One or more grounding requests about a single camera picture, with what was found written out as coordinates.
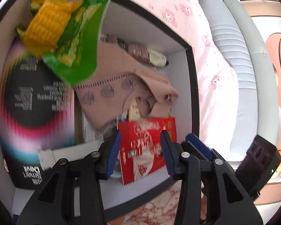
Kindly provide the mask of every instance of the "pink blanket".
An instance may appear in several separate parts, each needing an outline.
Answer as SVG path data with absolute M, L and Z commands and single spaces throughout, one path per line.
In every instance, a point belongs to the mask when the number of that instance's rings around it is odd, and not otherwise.
M 198 0 L 132 0 L 193 47 L 200 102 L 200 139 L 229 158 L 238 107 L 238 81 L 212 41 Z

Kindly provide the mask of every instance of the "pink fabric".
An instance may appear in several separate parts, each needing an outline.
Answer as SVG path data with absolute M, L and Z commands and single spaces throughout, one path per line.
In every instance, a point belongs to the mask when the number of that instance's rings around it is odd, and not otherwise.
M 200 139 L 224 157 L 234 133 L 238 81 L 212 41 L 198 0 L 132 0 L 150 11 L 193 47 L 200 102 Z
M 95 72 L 75 90 L 94 128 L 127 111 L 135 98 L 142 116 L 166 118 L 179 95 L 155 68 L 144 67 L 118 45 L 103 42 L 98 43 Z

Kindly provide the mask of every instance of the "cylindrical bottle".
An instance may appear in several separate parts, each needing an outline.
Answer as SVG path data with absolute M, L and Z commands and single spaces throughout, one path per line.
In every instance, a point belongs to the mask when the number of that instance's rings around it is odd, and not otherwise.
M 73 91 L 19 41 L 2 74 L 0 142 L 14 185 L 24 189 L 43 180 L 39 149 L 75 144 Z
M 124 40 L 121 40 L 113 35 L 108 36 L 108 42 L 118 44 L 120 48 L 128 52 L 139 62 L 150 63 L 156 67 L 165 67 L 168 64 L 165 55 L 140 44 L 126 43 Z

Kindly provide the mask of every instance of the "red box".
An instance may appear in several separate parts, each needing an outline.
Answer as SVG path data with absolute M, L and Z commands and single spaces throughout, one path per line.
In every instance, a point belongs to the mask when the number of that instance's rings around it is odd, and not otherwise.
M 118 130 L 122 136 L 120 163 L 124 185 L 165 165 L 159 144 L 162 130 L 168 131 L 173 142 L 177 141 L 175 118 L 119 122 Z

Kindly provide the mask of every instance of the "blue gripper pad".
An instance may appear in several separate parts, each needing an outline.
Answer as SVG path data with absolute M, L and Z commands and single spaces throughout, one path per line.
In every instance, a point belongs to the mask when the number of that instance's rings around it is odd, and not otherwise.
M 160 145 L 167 166 L 167 173 L 174 180 L 180 180 L 183 173 L 179 160 L 179 155 L 183 152 L 182 148 L 178 143 L 171 141 L 167 130 L 163 130 L 160 133 Z
M 212 154 L 211 154 L 211 150 L 203 144 L 202 141 L 200 141 L 198 139 L 197 136 L 195 136 L 194 134 L 188 134 L 186 137 L 185 137 L 185 140 L 192 143 L 193 146 L 195 148 L 198 149 L 198 151 L 207 158 L 207 160 L 209 161 L 213 161 L 213 157 L 212 157 Z
M 103 149 L 103 156 L 101 159 L 100 173 L 104 179 L 109 179 L 114 172 L 119 150 L 121 145 L 121 133 L 116 130 L 108 142 L 105 142 L 99 148 L 99 152 Z

